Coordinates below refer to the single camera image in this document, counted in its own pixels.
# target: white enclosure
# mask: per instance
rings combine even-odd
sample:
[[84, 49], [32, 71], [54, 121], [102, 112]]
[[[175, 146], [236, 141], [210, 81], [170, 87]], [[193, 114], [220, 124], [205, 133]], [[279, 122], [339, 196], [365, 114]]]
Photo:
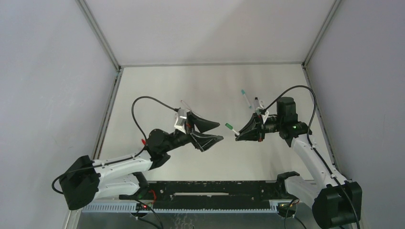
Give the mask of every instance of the white enclosure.
[[[319, 99], [311, 129], [322, 155], [362, 187], [362, 229], [402, 228], [404, 7], [403, 0], [2, 1], [0, 228], [76, 228], [80, 211], [68, 211], [50, 184], [79, 156], [138, 151], [130, 108], [142, 95], [174, 107], [185, 100], [221, 123], [210, 134], [224, 136], [204, 153], [191, 145], [169, 152], [148, 180], [275, 180], [292, 170], [311, 180], [278, 134], [235, 142], [224, 126], [240, 129], [251, 116], [241, 89], [268, 104], [297, 84], [313, 86]], [[309, 92], [286, 96], [308, 123]], [[139, 101], [135, 115], [146, 134], [173, 131], [174, 113], [154, 101]], [[303, 218], [317, 228], [311, 220]]]
[[88, 0], [121, 65], [302, 63], [333, 0]]

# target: marker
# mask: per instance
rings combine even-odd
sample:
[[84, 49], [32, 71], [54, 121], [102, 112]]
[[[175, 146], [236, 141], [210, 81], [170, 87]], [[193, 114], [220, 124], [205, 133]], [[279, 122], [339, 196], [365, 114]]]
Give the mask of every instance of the marker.
[[245, 93], [245, 91], [243, 89], [242, 89], [242, 95], [243, 95], [243, 97], [245, 98], [245, 100], [247, 102], [247, 106], [249, 107], [249, 109], [251, 109], [252, 105], [250, 104], [249, 100], [247, 99], [246, 93]]
[[231, 126], [229, 123], [225, 123], [225, 126], [228, 127], [230, 130], [232, 130], [237, 136], [240, 135], [240, 133], [234, 130], [234, 127]]

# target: wire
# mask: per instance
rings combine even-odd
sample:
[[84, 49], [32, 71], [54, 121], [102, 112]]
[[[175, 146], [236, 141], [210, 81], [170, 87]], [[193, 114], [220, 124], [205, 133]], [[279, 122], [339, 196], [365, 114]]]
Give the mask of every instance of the wire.
[[158, 199], [158, 198], [156, 197], [155, 190], [151, 189], [151, 190], [149, 190], [149, 193], [152, 193], [152, 194], [153, 194], [153, 202], [152, 202], [152, 204], [154, 204], [154, 203], [156, 202], [156, 200]]
[[145, 134], [145, 132], [143, 132], [142, 128], [140, 128], [140, 126], [139, 126], [139, 124], [138, 124], [138, 122], [137, 122], [137, 119], [135, 118], [135, 114], [134, 114], [135, 103], [136, 103], [138, 100], [140, 100], [140, 99], [151, 99], [151, 100], [154, 100], [154, 101], [160, 103], [161, 105], [163, 105], [163, 106], [165, 106], [165, 107], [167, 107], [167, 108], [169, 108], [169, 109], [171, 109], [171, 110], [173, 110], [173, 111], [175, 111], [175, 112], [177, 112], [179, 109], [173, 108], [173, 107], [171, 107], [171, 106], [169, 106], [169, 105], [167, 105], [167, 104], [161, 102], [160, 100], [155, 99], [155, 98], [150, 97], [150, 96], [141, 96], [141, 97], [136, 98], [136, 99], [134, 100], [134, 102], [132, 103], [132, 107], [131, 107], [132, 119], [134, 120], [135, 125], [137, 125], [138, 129], [140, 130], [140, 132], [142, 133], [143, 137], [144, 137], [145, 140], [146, 140], [146, 134]]
[[291, 205], [296, 201], [297, 198], [293, 198], [292, 201], [288, 204], [287, 207], [287, 212], [286, 212], [286, 217], [284, 218], [284, 229], [287, 229], [287, 216], [288, 216], [288, 210], [290, 210]]
[[151, 207], [149, 207], [147, 204], [145, 204], [145, 203], [139, 201], [138, 199], [134, 199], [134, 201], [139, 202], [140, 204], [146, 206], [149, 210], [151, 210], [152, 213], [153, 213], [153, 214], [156, 216], [156, 218], [158, 219], [158, 221], [159, 221], [159, 223], [160, 223], [160, 228], [161, 228], [161, 229], [164, 229], [164, 228], [163, 228], [163, 223], [162, 223], [162, 221], [160, 220], [158, 214], [156, 214], [156, 212], [155, 212]]
[[142, 222], [145, 222], [145, 223], [149, 223], [150, 225], [156, 227], [157, 229], [161, 229], [161, 227], [159, 227], [157, 224], [152, 223], [152, 222], [150, 222], [150, 221], [147, 221], [146, 219], [142, 219], [142, 218], [138, 217], [138, 220], [140, 220], [140, 221], [142, 221]]
[[[270, 105], [267, 106], [267, 107], [263, 110], [263, 112], [267, 111], [267, 109], [270, 108], [275, 102], [277, 102], [277, 100], [279, 100], [285, 93], [287, 93], [288, 91], [290, 91], [290, 90], [292, 90], [292, 89], [294, 89], [294, 88], [305, 88], [305, 89], [309, 90], [309, 92], [311, 92], [312, 97], [314, 98], [314, 109], [313, 109], [313, 111], [312, 111], [311, 119], [310, 119], [309, 124], [308, 124], [307, 140], [308, 140], [309, 144], [311, 145], [311, 149], [314, 150], [314, 152], [316, 153], [316, 155], [319, 157], [319, 159], [320, 159], [320, 160], [322, 161], [322, 163], [325, 165], [325, 167], [326, 167], [326, 169], [328, 170], [329, 174], [332, 176], [333, 172], [332, 172], [332, 170], [330, 169], [329, 165], [326, 163], [326, 161], [323, 159], [323, 157], [320, 155], [320, 153], [317, 151], [317, 149], [316, 149], [315, 147], [313, 147], [313, 144], [312, 144], [312, 142], [311, 142], [311, 140], [310, 140], [310, 138], [309, 138], [310, 128], [311, 128], [311, 125], [312, 125], [312, 121], [314, 120], [314, 116], [315, 116], [316, 108], [317, 108], [317, 98], [316, 98], [316, 95], [315, 95], [314, 91], [313, 91], [311, 88], [309, 88], [309, 87], [307, 87], [307, 86], [304, 86], [304, 85], [296, 85], [296, 86], [290, 87], [290, 88], [288, 88], [287, 90], [285, 90], [283, 93], [281, 93], [281, 95], [279, 95], [272, 103], [270, 103]], [[349, 202], [349, 204], [350, 204], [350, 206], [351, 206], [351, 208], [352, 208], [352, 210], [353, 210], [354, 216], [356, 217], [357, 229], [360, 229], [359, 219], [358, 219], [358, 217], [357, 217], [357, 214], [356, 214], [356, 211], [355, 211], [355, 209], [354, 209], [353, 203], [352, 203], [352, 201], [351, 201], [350, 198], [349, 198], [349, 195], [347, 195], [346, 191], [343, 189], [342, 185], [339, 183], [339, 181], [336, 179], [336, 177], [334, 177], [333, 179], [336, 181], [336, 183], [339, 185], [339, 187], [342, 189], [343, 193], [345, 194], [345, 196], [346, 196], [346, 198], [347, 198], [347, 201]]]
[[[118, 160], [118, 161], [108, 162], [108, 163], [105, 163], [104, 165], [105, 165], [105, 166], [108, 166], [108, 165], [112, 165], [112, 164], [115, 164], [115, 163], [119, 163], [119, 162], [123, 162], [123, 161], [129, 160], [129, 159], [133, 159], [134, 157], [138, 157], [144, 150], [145, 150], [145, 147], [143, 147], [143, 148], [141, 149], [141, 151], [140, 151], [139, 153], [135, 154], [134, 156], [131, 156], [131, 157], [128, 157], [128, 158], [124, 158], [124, 159], [121, 159], [121, 160]], [[57, 178], [55, 178], [55, 179], [52, 181], [52, 185], [51, 185], [52, 190], [55, 191], [56, 193], [63, 194], [62, 191], [59, 191], [59, 190], [57, 190], [57, 189], [55, 188], [55, 183], [56, 183], [59, 179], [61, 179], [62, 177], [68, 175], [69, 173], [74, 173], [74, 172], [78, 172], [78, 171], [82, 171], [82, 170], [87, 170], [87, 169], [92, 169], [92, 168], [98, 168], [98, 167], [101, 167], [101, 166], [102, 166], [102, 165], [100, 164], [100, 165], [96, 165], [96, 166], [84, 167], [84, 168], [79, 168], [79, 169], [67, 171], [67, 172], [65, 172], [65, 173], [63, 173], [63, 174], [61, 174], [61, 175], [59, 175]]]
[[63, 194], [62, 191], [59, 191], [59, 190], [57, 190], [55, 188], [55, 183], [56, 183], [57, 180], [59, 180], [60, 178], [66, 176], [66, 175], [68, 175], [69, 173], [74, 173], [74, 172], [77, 172], [77, 171], [82, 171], [82, 170], [87, 170], [87, 169], [97, 168], [97, 167], [101, 167], [101, 165], [85, 167], [85, 168], [79, 168], [79, 169], [71, 170], [71, 171], [68, 171], [68, 172], [65, 172], [65, 173], [59, 175], [57, 178], [55, 178], [55, 180], [52, 181], [52, 190], [59, 193], [59, 194]]
[[[139, 124], [138, 124], [138, 122], [137, 122], [137, 120], [136, 120], [136, 118], [135, 118], [135, 115], [134, 115], [134, 106], [135, 106], [135, 103], [136, 103], [138, 100], [144, 99], [144, 98], [154, 100], [154, 101], [160, 103], [161, 105], [163, 105], [163, 106], [165, 106], [165, 107], [167, 107], [167, 108], [169, 108], [169, 109], [171, 109], [171, 110], [173, 110], [173, 111], [175, 111], [175, 112], [177, 112], [178, 109], [173, 108], [173, 107], [171, 107], [171, 106], [169, 106], [169, 105], [167, 105], [167, 104], [161, 102], [160, 100], [155, 99], [155, 98], [150, 97], [150, 96], [141, 96], [141, 97], [138, 97], [138, 98], [132, 103], [132, 108], [131, 108], [131, 111], [132, 111], [132, 118], [134, 119], [135, 124], [137, 125], [138, 129], [141, 131], [141, 133], [143, 134], [143, 136], [144, 136], [144, 138], [145, 138], [145, 140], [146, 140], [145, 132], [143, 132], [142, 128], [140, 128], [140, 126], [139, 126]], [[139, 153], [135, 154], [134, 156], [131, 156], [131, 157], [128, 157], [128, 158], [124, 158], [124, 159], [121, 159], [121, 160], [118, 160], [118, 161], [107, 162], [107, 163], [105, 163], [105, 166], [112, 165], [112, 164], [115, 164], [115, 163], [120, 163], [120, 162], [123, 162], [123, 161], [126, 161], [126, 160], [130, 160], [130, 159], [132, 159], [132, 158], [134, 158], [134, 157], [139, 156], [144, 150], [145, 150], [145, 147], [143, 147], [143, 148], [141, 149], [141, 151], [140, 151]], [[55, 191], [56, 193], [63, 194], [62, 191], [57, 190], [57, 189], [55, 188], [55, 183], [57, 182], [57, 180], [61, 179], [62, 177], [66, 176], [66, 175], [69, 174], [69, 173], [74, 173], [74, 172], [82, 171], [82, 170], [86, 170], [86, 169], [97, 168], [97, 167], [101, 167], [101, 166], [102, 166], [102, 165], [97, 165], [97, 166], [85, 167], [85, 168], [80, 168], [80, 169], [75, 169], [75, 170], [72, 170], [72, 171], [65, 172], [65, 173], [59, 175], [57, 178], [55, 178], [55, 180], [52, 181], [52, 185], [51, 185], [52, 190]]]
[[356, 218], [356, 226], [357, 226], [357, 229], [360, 229], [359, 218], [357, 217], [357, 213], [356, 213], [356, 211], [354, 210], [354, 206], [353, 206], [352, 201], [350, 200], [349, 195], [347, 195], [347, 192], [344, 190], [343, 186], [339, 183], [339, 181], [336, 179], [336, 177], [334, 177], [333, 179], [336, 181], [336, 183], [338, 183], [339, 187], [341, 188], [341, 190], [343, 191], [344, 195], [346, 196], [346, 198], [347, 198], [347, 200], [348, 200], [348, 202], [349, 202], [349, 204], [350, 204], [350, 207], [351, 207], [352, 210], [353, 210], [354, 217]]
[[305, 227], [305, 224], [300, 219], [298, 219], [298, 217], [294, 216], [294, 219], [296, 219], [304, 227], [304, 229], [307, 229], [307, 227]]

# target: white wall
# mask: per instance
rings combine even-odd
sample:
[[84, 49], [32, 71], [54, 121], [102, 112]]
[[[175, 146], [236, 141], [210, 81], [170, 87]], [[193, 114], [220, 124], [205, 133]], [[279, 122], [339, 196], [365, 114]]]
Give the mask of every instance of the white wall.
[[122, 65], [303, 62], [333, 0], [87, 0]]
[[0, 31], [0, 228], [58, 229], [51, 182], [94, 150], [116, 73], [73, 0], [3, 0]]
[[403, 228], [405, 1], [344, 1], [309, 65], [332, 148], [371, 228]]

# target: metal frame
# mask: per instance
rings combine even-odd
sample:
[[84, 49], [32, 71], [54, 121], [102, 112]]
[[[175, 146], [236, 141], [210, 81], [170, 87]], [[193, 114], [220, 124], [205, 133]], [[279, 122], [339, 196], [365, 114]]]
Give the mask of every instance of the metal frame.
[[87, 22], [89, 23], [91, 29], [93, 30], [94, 34], [97, 37], [97, 40], [100, 42], [101, 46], [103, 47], [104, 51], [106, 52], [107, 56], [109, 57], [111, 63], [115, 67], [117, 71], [119, 71], [120, 66], [115, 58], [115, 55], [107, 42], [106, 37], [104, 36], [103, 32], [100, 29], [96, 19], [94, 18], [93, 13], [91, 12], [86, 0], [75, 0], [79, 8], [81, 9], [82, 13], [86, 17]]
[[[111, 117], [111, 112], [112, 112], [112, 108], [114, 106], [114, 101], [117, 95], [117, 91], [118, 91], [118, 87], [121, 81], [121, 77], [122, 77], [122, 72], [123, 72], [123, 67], [152, 67], [152, 66], [206, 66], [206, 65], [249, 65], [249, 64], [301, 64], [302, 65], [302, 69], [304, 72], [304, 75], [306, 77], [307, 80], [307, 84], [309, 87], [311, 87], [311, 81], [310, 78], [308, 76], [308, 72], [307, 72], [307, 65], [310, 62], [316, 48], [318, 47], [322, 37], [325, 34], [325, 31], [328, 29], [328, 27], [330, 26], [331, 21], [333, 20], [333, 18], [336, 15], [336, 11], [339, 8], [339, 6], [341, 5], [342, 0], [335, 0], [330, 11], [328, 12], [328, 15], [325, 19], [325, 21], [322, 24], [321, 29], [319, 30], [316, 39], [314, 40], [313, 44], [311, 45], [311, 48], [308, 52], [308, 54], [305, 57], [304, 62], [223, 62], [223, 63], [183, 63], [183, 64], [146, 64], [146, 65], [124, 65], [121, 66], [119, 65], [110, 45], [108, 44], [108, 41], [106, 40], [103, 32], [100, 29], [100, 26], [98, 25], [96, 19], [94, 18], [93, 13], [91, 12], [86, 0], [75, 0], [76, 3], [78, 4], [79, 8], [81, 9], [82, 13], [84, 14], [87, 22], [89, 23], [91, 29], [93, 30], [93, 32], [95, 33], [95, 36], [97, 37], [98, 41], [100, 42], [100, 44], [102, 45], [104, 51], [106, 52], [107, 56], [109, 57], [111, 63], [113, 64], [114, 68], [117, 70], [117, 76], [114, 80], [111, 92], [110, 92], [110, 99], [109, 102], [107, 104], [106, 107], [106, 113], [104, 116], [104, 119], [102, 120], [102, 124], [99, 130], [99, 134], [97, 136], [97, 141], [96, 141], [96, 145], [95, 145], [95, 149], [94, 149], [94, 154], [93, 154], [93, 158], [99, 158], [100, 157], [100, 153], [101, 153], [101, 149], [102, 149], [102, 145], [103, 145], [103, 141], [104, 138], [106, 136], [106, 131], [107, 131], [107, 126], [108, 126], [108, 122], [109, 119]], [[318, 108], [317, 109], [317, 115], [318, 115], [318, 119], [320, 120], [320, 125], [322, 128], [322, 133], [326, 139], [327, 142], [327, 146], [328, 146], [328, 151], [329, 154], [332, 158], [332, 160], [334, 159], [334, 155], [333, 155], [333, 151], [331, 149], [331, 145], [330, 145], [330, 141], [329, 141], [329, 137], [326, 134], [326, 128], [324, 125], [324, 122], [322, 120], [322, 115], [321, 115], [321, 111]], [[270, 201], [270, 205], [277, 205], [278, 203], [284, 203], [286, 202], [286, 200], [271, 200]], [[129, 203], [127, 202], [122, 202], [121, 200], [108, 200], [107, 202], [103, 201], [103, 202], [99, 202], [98, 205], [104, 205], [105, 206], [105, 210], [112, 210], [114, 212], [115, 209], [118, 208], [118, 206], [120, 205], [128, 205]], [[98, 208], [95, 208], [95, 206], [93, 206], [93, 204], [90, 204], [87, 206], [87, 208], [84, 208], [83, 210], [94, 210]], [[82, 210], [75, 210], [75, 211], [69, 211], [66, 215], [66, 219], [64, 222], [64, 226], [63, 229], [75, 229], [77, 228], [77, 224], [79, 222], [79, 218], [80, 218], [80, 214], [81, 214]]]
[[334, 3], [332, 4], [332, 7], [330, 8], [330, 10], [328, 12], [328, 15], [326, 16], [325, 21], [322, 24], [322, 27], [320, 28], [314, 42], [311, 45], [311, 48], [309, 49], [307, 56], [305, 57], [304, 62], [302, 63], [302, 65], [305, 68], [307, 67], [308, 63], [311, 61], [311, 58], [314, 55], [314, 52], [319, 45], [319, 42], [321, 41], [323, 35], [325, 34], [325, 31], [329, 28], [330, 23], [333, 20], [333, 18], [335, 17], [336, 11], [338, 10], [338, 8], [342, 2], [343, 2], [343, 0], [335, 0]]

